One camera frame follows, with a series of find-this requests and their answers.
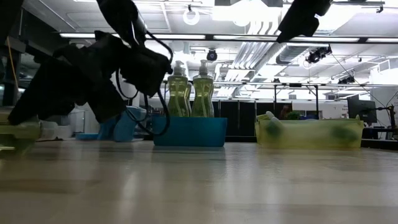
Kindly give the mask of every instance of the translucent yellow container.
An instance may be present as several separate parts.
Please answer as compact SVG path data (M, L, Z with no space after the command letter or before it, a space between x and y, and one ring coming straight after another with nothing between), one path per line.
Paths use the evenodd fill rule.
M0 155L7 152L24 153L40 137L40 123L37 117L13 126L8 123L12 108L0 108Z
M279 149L359 149L363 127L356 119L255 123L257 143Z

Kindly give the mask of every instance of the soap bottle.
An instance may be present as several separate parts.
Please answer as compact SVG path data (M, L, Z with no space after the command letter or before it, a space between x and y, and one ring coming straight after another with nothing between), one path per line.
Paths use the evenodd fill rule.
M185 77L187 76L187 74L185 74L185 68L182 68L182 75ZM185 90L185 103L187 104L188 108L188 116L191 116L192 114L192 108L190 103L191 91L192 91L192 83L188 82L187 89Z
M188 106L185 101L185 91L188 85L188 78L183 76L181 61L175 62L174 74L169 76L167 81L169 83L170 99L168 109L170 116L187 117Z
M192 106L193 117L214 117L213 103L211 102L213 92L213 77L208 75L207 61L201 60L199 75L193 77L195 88L195 100Z

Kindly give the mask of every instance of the ceiling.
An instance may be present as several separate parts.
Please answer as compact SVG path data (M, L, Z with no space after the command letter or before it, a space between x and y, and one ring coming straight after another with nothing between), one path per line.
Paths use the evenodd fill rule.
M103 30L113 32L112 28L106 23L105 19L100 13L97 3L87 2L91 0L29 0L25 1L24 8L33 13L39 19L42 19L59 32L93 32L94 30ZM148 29L153 33L179 33L179 34L247 34L250 25L237 26L232 21L214 21L212 19L212 12L214 10L214 0L201 1L192 3L194 7L200 12L200 20L194 25L188 25L183 21L183 13L187 9L186 4L164 4L152 3L141 4L137 6L148 26ZM398 8L385 7L382 13L376 13L378 7L362 7L358 9L348 21L341 23L342 26L330 33L330 35L343 36L397 36L398 26ZM342 13L337 10L327 14L330 18L326 21L321 20L321 25L331 26L337 23ZM207 42L207 41L191 41L182 42L174 41L167 42L176 51L187 50L189 54L184 55L184 62L186 62L188 69L195 74L200 66L200 60L205 59L206 51L209 48L215 48L218 53L219 62L225 60L233 61L239 50L242 42ZM165 49L155 43L148 41L146 45L158 52L164 52ZM203 50L192 50L197 47L202 47ZM372 61L379 61L377 59L398 56L398 45L369 45L369 44L331 44L333 54L337 60L342 64L339 65L332 56L322 60L320 63L308 67L304 62L304 55L295 61L295 66L283 67L281 71L284 73L284 79L291 77L295 82L306 82L308 78L316 79L319 77L330 78L344 72L345 69L356 69L356 76L359 78L366 78L369 76L368 68L377 65L376 63L368 63ZM209 64L209 69L214 70L218 63Z

